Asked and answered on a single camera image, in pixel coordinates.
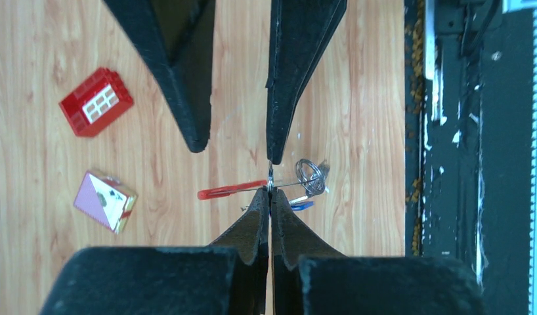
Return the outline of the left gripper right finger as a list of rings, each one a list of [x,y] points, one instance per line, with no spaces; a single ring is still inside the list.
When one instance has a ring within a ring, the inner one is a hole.
[[[348,257],[270,192],[276,314],[484,314],[474,273],[460,261]]]

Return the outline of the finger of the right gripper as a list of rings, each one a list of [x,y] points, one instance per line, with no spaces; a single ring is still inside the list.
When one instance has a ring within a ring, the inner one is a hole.
[[[299,99],[346,8],[346,0],[271,3],[266,144],[274,165],[282,162]]]
[[[105,4],[154,76],[188,149],[204,151],[211,128],[216,2]]]

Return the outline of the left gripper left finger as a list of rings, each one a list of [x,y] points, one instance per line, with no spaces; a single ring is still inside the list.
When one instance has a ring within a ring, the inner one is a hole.
[[[264,314],[270,194],[199,247],[87,247],[64,265],[42,314]]]

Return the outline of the blue tag key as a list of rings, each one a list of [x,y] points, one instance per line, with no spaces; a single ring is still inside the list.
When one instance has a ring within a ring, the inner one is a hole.
[[[302,211],[314,205],[313,200],[308,196],[289,200],[289,205],[293,211]]]

